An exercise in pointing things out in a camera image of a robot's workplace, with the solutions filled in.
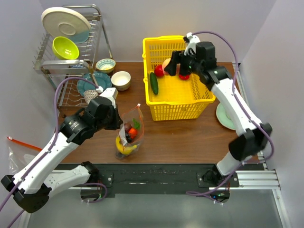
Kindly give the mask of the clear zip bag orange zipper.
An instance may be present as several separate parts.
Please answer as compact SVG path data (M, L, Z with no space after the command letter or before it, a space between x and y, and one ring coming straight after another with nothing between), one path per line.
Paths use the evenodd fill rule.
M144 137L143 114L141 104L125 112L121 119L123 123L115 139L116 157L123 159L139 150Z

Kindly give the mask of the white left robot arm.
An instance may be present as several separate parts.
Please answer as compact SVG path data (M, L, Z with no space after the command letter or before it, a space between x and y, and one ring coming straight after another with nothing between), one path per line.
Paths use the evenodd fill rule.
M41 209L54 195L76 185L94 186L99 170L89 161L55 177L51 173L85 140L102 130L117 130L122 124L113 97L98 96L86 108L67 116L50 142L21 171L6 175L1 183L26 212Z

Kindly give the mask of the green cucumber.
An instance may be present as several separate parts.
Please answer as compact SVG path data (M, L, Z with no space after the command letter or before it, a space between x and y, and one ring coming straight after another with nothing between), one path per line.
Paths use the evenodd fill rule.
M157 95L159 93L158 81L157 81L157 76L153 72L150 73L150 86L151 86L152 92L155 95Z

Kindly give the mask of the black grape bunch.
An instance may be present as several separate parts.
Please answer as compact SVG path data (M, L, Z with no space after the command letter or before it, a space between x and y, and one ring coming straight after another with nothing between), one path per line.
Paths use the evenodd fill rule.
M131 136L130 135L125 135L125 136L123 136L122 138L121 138L121 143L123 144L123 145L126 145L126 144L130 144L130 143L132 143L133 142L133 139L131 138Z

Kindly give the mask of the orange carrot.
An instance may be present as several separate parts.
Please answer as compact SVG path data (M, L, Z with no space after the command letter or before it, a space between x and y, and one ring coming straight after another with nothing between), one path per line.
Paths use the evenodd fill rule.
M131 136L132 139L136 138L138 135L138 131L141 128L141 124L139 121L137 121L135 118L133 119L133 125L131 129L129 130L128 134Z

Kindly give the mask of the red apple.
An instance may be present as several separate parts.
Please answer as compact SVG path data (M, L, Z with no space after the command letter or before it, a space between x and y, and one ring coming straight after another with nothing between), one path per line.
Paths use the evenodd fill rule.
M154 74L157 76L157 77L163 77L164 76L164 72L163 72L163 69L162 69L162 65L157 65L154 69Z

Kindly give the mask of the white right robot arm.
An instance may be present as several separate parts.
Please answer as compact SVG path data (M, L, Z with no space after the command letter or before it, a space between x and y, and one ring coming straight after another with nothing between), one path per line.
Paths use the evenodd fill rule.
M263 150L272 132L268 123L262 123L250 110L236 89L232 76L224 66L218 66L215 47L211 42L199 42L195 48L173 51L165 72L173 75L179 68L182 76L196 74L201 83L223 105L229 115L237 138L228 145L228 153L207 174L214 185L221 187L228 182L228 175L242 162Z

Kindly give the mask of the yellow banana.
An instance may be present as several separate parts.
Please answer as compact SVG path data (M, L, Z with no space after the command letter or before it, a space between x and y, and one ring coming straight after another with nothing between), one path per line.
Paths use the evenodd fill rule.
M117 136L115 139L115 145L117 150L123 155L129 155L137 149L137 145L123 146L119 136Z

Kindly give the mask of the peach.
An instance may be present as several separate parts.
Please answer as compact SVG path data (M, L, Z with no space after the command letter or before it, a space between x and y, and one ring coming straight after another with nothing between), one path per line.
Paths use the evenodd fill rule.
M168 58L162 64L162 70L163 70L164 75L169 75L169 73L165 71L165 67L169 64L170 60L171 59ZM176 74L175 75L178 75L179 71L180 71L180 64L177 64L177 66L176 66Z

